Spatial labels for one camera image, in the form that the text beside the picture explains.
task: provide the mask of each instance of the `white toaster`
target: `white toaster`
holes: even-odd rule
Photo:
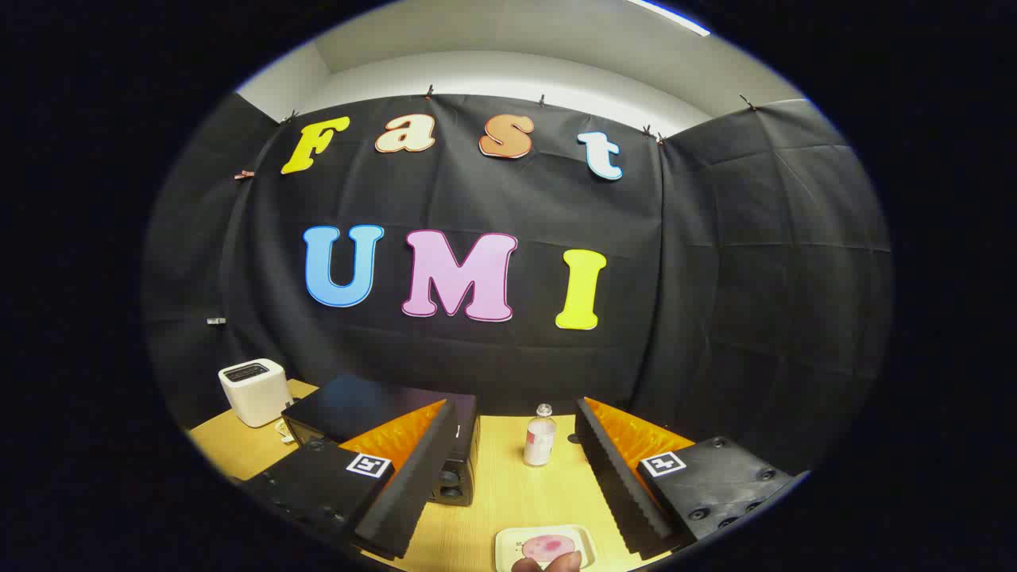
[[[278,419],[293,405],[286,371],[271,359],[254,359],[219,371],[230,407],[240,420],[259,427]]]

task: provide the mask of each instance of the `bottle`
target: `bottle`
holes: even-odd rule
[[[539,467],[551,459],[551,446],[554,445],[554,432],[557,423],[551,418],[551,406],[541,403],[537,407],[537,416],[530,419],[526,425],[526,447],[523,449],[523,462]]]

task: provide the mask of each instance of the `ceiling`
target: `ceiling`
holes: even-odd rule
[[[803,96],[716,35],[700,37],[624,0],[402,0],[314,41],[332,73],[427,52],[493,50],[613,71],[711,116]]]

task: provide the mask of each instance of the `orange foam pad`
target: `orange foam pad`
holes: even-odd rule
[[[636,470],[639,462],[654,455],[691,447],[695,443],[636,415],[625,413],[621,409],[605,405],[589,397],[583,399],[586,400],[586,404],[590,406],[590,410],[604,427],[604,432],[611,438],[611,443],[614,444],[614,448],[618,450],[618,454],[629,465],[629,469],[633,471],[636,479],[652,499],[653,493],[650,492],[643,477]]]
[[[444,403],[445,400],[442,399],[410,411],[367,433],[358,435],[346,443],[341,443],[339,447],[354,453],[391,459],[393,468],[396,470],[393,473],[393,478],[395,478],[399,474],[399,470],[406,464],[406,460],[410,458],[410,454],[417,448],[420,439],[424,437],[427,427],[430,426],[434,416],[437,415]]]

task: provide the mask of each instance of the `blue letter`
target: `blue letter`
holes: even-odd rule
[[[332,243],[339,239],[339,229],[314,226],[304,231],[307,243],[307,264],[304,277],[307,291],[324,305],[349,307],[364,301],[374,282],[374,243],[384,236],[384,230],[374,225],[358,225],[350,229],[353,250],[353,280],[346,286],[332,281]]]
[[[611,165],[608,153],[618,154],[618,146],[607,140],[607,135],[600,131],[580,133],[579,140],[586,144],[586,162],[590,169],[605,179],[620,179],[621,169]]]

